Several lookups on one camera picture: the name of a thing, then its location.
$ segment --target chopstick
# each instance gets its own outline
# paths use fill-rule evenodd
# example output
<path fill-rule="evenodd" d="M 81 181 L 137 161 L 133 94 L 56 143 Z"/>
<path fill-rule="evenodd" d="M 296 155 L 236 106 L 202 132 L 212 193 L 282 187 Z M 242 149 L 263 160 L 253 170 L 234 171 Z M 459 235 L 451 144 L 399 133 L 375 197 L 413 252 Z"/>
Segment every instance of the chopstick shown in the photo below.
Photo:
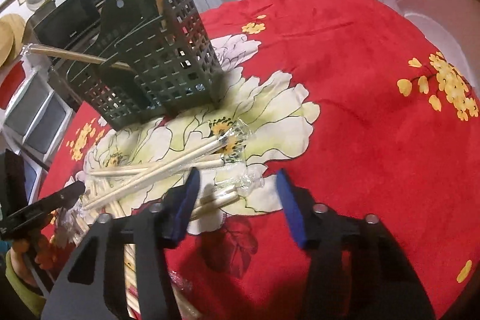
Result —
<path fill-rule="evenodd" d="M 54 57 L 61 57 L 67 60 L 78 60 L 84 63 L 90 64 L 103 64 L 106 62 L 105 59 L 93 55 L 87 55 L 85 53 L 67 51 L 66 49 L 55 48 L 48 45 L 43 44 L 28 44 L 23 47 L 23 50 L 26 53 L 36 53 L 38 55 L 46 55 L 46 56 L 54 56 Z M 125 71 L 134 72 L 133 69 L 126 63 L 117 62 L 112 64 L 113 68 L 123 69 Z"/>
<path fill-rule="evenodd" d="M 133 164 L 130 166 L 105 167 L 103 169 L 91 171 L 90 175 L 96 178 L 115 178 L 119 176 L 131 176 L 140 174 L 141 172 L 146 171 L 147 169 L 153 167 L 156 164 L 158 164 L 158 162 Z M 180 171 L 188 171 L 192 167 L 196 167 L 199 170 L 206 170 L 210 168 L 223 167 L 224 165 L 225 161 L 222 158 L 222 154 L 216 153 L 213 155 L 204 156 L 193 163 L 186 164 L 185 167 Z M 92 190 L 93 189 L 90 190 L 90 194 L 95 197 L 97 195 L 97 192 L 92 192 Z"/>
<path fill-rule="evenodd" d="M 190 164 L 192 160 L 195 160 L 203 155 L 209 155 L 223 147 L 222 141 L 219 140 L 219 136 L 215 135 L 205 139 L 202 145 L 189 151 L 184 151 L 180 156 L 165 162 L 161 160 L 150 168 L 140 174 L 129 178 L 127 181 L 119 184 L 107 194 L 102 194 L 100 197 L 88 199 L 87 203 L 83 205 L 85 210 L 99 208 L 104 206 L 112 200 L 125 197 L 128 194 L 141 190 L 153 183 L 165 178 L 165 176 L 176 174 L 182 169 L 184 165 Z"/>

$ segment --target wooden cutting board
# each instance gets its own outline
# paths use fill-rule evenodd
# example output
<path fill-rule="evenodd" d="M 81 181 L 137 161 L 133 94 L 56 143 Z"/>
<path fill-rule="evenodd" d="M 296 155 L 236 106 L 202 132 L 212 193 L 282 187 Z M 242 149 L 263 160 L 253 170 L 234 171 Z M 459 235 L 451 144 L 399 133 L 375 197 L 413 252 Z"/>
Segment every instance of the wooden cutting board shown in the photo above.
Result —
<path fill-rule="evenodd" d="M 1 22 L 4 22 L 10 26 L 13 32 L 13 47 L 6 59 L 6 64 L 10 64 L 20 54 L 23 48 L 23 32 L 25 31 L 25 20 L 18 14 L 7 14 L 0 18 Z"/>
<path fill-rule="evenodd" d="M 0 66 L 5 63 L 14 46 L 13 36 L 10 25 L 0 20 Z"/>

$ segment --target plastic container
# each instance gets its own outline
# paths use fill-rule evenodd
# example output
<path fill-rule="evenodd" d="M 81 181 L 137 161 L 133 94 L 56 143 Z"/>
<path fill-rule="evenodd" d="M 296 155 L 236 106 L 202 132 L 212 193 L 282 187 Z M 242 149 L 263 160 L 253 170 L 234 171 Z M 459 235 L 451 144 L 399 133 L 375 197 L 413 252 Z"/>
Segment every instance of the plastic container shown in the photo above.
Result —
<path fill-rule="evenodd" d="M 155 0 L 106 0 L 100 26 L 85 52 L 107 61 L 74 62 L 67 81 L 114 129 L 218 102 L 221 67 L 193 0 L 164 0 L 161 16 Z"/>

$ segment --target table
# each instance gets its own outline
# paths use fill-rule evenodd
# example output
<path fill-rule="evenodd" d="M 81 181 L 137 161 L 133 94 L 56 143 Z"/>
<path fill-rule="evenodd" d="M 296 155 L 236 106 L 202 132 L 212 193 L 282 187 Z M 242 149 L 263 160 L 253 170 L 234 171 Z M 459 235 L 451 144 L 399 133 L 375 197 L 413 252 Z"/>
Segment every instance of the table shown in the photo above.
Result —
<path fill-rule="evenodd" d="M 239 117 L 255 138 L 244 151 L 230 145 L 226 152 L 262 172 L 265 186 L 190 223 L 179 248 L 166 253 L 207 318 L 298 313 L 309 259 L 281 212 L 279 168 L 340 214 L 377 214 L 437 316 L 445 313 L 480 255 L 480 120 L 468 82 L 414 25 L 376 0 L 242 0 L 202 20 L 226 72 L 220 109 L 115 133 L 83 104 L 40 196 L 82 179 L 84 166 L 174 156 Z M 202 185 L 238 166 L 203 172 Z M 121 205 L 135 211 L 181 180 L 160 181 Z"/>

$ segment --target red tablecloth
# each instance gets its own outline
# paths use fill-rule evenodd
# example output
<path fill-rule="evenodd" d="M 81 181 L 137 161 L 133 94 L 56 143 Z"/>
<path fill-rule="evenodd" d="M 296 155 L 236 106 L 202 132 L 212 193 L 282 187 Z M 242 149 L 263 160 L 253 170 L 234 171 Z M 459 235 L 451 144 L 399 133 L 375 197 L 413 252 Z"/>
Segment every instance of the red tablecloth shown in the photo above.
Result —
<path fill-rule="evenodd" d="M 340 214 L 380 216 L 443 314 L 480 255 L 478 100 L 458 71 L 376 0 L 243 0 L 202 19 L 211 38 L 243 27 L 260 42 L 241 64 L 244 83 L 265 83 L 281 70 L 292 75 L 287 86 L 320 106 L 306 151 L 289 160 L 273 154 L 264 176 L 285 167 Z M 109 129 L 98 117 L 82 105 L 41 196 L 82 169 L 89 146 Z M 285 134 L 287 144 L 294 135 Z M 219 229 L 187 235 L 167 260 L 192 283 L 188 298 L 205 316 L 242 320 L 295 318 L 309 264 L 281 211 L 227 212 Z"/>

